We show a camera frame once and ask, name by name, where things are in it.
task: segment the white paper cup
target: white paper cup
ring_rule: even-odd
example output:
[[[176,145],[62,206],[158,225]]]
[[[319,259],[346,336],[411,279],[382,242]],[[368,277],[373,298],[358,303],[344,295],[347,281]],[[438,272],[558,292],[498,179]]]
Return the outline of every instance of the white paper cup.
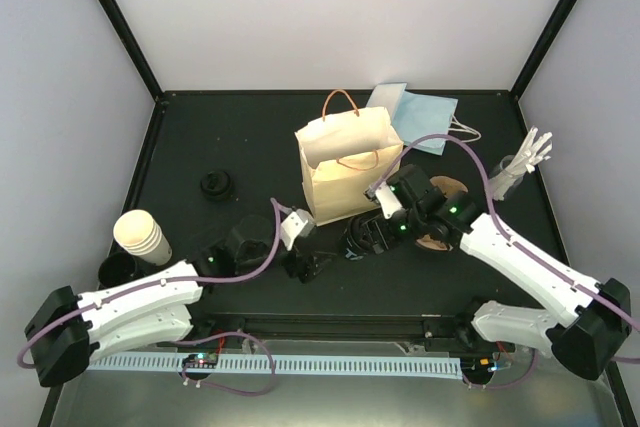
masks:
[[[131,210],[122,214],[113,226],[113,238],[131,255],[155,265],[171,259],[171,246],[162,229],[145,210]]]

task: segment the beige paper bag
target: beige paper bag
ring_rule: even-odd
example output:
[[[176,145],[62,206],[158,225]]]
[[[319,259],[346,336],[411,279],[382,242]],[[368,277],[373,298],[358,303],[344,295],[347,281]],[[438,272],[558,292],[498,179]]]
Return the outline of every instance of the beige paper bag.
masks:
[[[353,112],[326,115],[329,100],[337,92],[347,96]],[[403,147],[386,108],[358,109],[344,90],[331,92],[322,118],[309,122],[296,137],[302,187],[318,225],[375,209],[376,204],[364,192]]]

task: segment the black tabletop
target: black tabletop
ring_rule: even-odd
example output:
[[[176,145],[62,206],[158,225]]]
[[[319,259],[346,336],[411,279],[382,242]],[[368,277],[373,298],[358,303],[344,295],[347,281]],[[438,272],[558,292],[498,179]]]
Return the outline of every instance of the black tabletop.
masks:
[[[138,208],[156,218],[174,249],[174,260],[223,235],[248,214],[272,218],[270,197],[306,208],[300,159],[294,132],[320,115],[325,92],[174,93],[159,131],[141,190]],[[368,93],[353,95],[365,105]],[[441,93],[459,99],[458,119],[482,133],[470,144],[487,169],[515,153],[524,137],[518,107],[506,94]],[[335,99],[332,111],[349,109]],[[447,175],[466,184],[480,205],[481,182],[471,160],[448,144],[442,157],[411,152],[414,163],[430,175]],[[226,202],[212,202],[199,190],[199,180],[212,169],[225,169],[236,183]],[[545,193],[534,176],[507,201],[499,215],[516,231],[551,255],[561,248]],[[345,221],[319,229],[333,245]],[[215,314],[296,317],[300,321],[338,317],[390,319],[455,315],[473,297],[516,306],[536,302],[491,267],[460,251],[425,252],[407,243],[359,262],[339,260],[308,284],[290,279],[272,266],[259,278],[215,289],[207,309]]]

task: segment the blue face mask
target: blue face mask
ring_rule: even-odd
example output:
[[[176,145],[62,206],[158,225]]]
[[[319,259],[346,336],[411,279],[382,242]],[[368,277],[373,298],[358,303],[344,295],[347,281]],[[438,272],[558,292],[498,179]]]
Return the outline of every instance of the blue face mask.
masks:
[[[391,125],[405,144],[429,134],[446,134],[451,127],[457,99],[419,95],[406,92],[407,84],[380,84],[367,102],[367,107],[384,106],[391,116]],[[433,139],[415,148],[442,155],[446,141]]]

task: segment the brown bag handle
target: brown bag handle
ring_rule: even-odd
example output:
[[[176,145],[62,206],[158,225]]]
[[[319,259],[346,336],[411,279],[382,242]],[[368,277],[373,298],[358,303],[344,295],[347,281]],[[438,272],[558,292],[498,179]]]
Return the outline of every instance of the brown bag handle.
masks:
[[[338,92],[340,92],[341,94],[344,94],[344,95],[347,96],[347,99],[349,99],[349,102],[351,102],[351,107],[353,107],[353,110],[354,110],[356,116],[360,117],[360,111],[358,110],[358,106],[353,101],[351,96],[347,93],[347,91],[346,90],[342,90],[342,89],[336,89],[333,92],[331,92],[327,96],[327,100],[324,101],[324,106],[322,107],[322,121],[323,122],[326,120],[325,117],[327,116],[327,106],[329,105],[329,101],[331,100],[331,97],[336,95]]]
[[[374,153],[374,154],[376,154],[376,165],[374,165],[373,167],[369,167],[368,169],[359,169],[358,167],[351,167],[351,166],[349,166],[349,165],[347,165],[347,164],[343,164],[342,162],[340,162],[340,158],[337,158],[337,159],[336,159],[336,164],[341,165],[341,166],[343,166],[343,167],[346,167],[347,169],[351,169],[351,170],[358,170],[358,171],[360,171],[360,172],[366,172],[366,171],[368,171],[368,170],[373,170],[373,169],[375,169],[375,168],[378,166],[378,164],[380,163],[380,156],[378,155],[378,151],[377,151],[377,150],[374,150],[374,151],[373,151],[373,153]]]

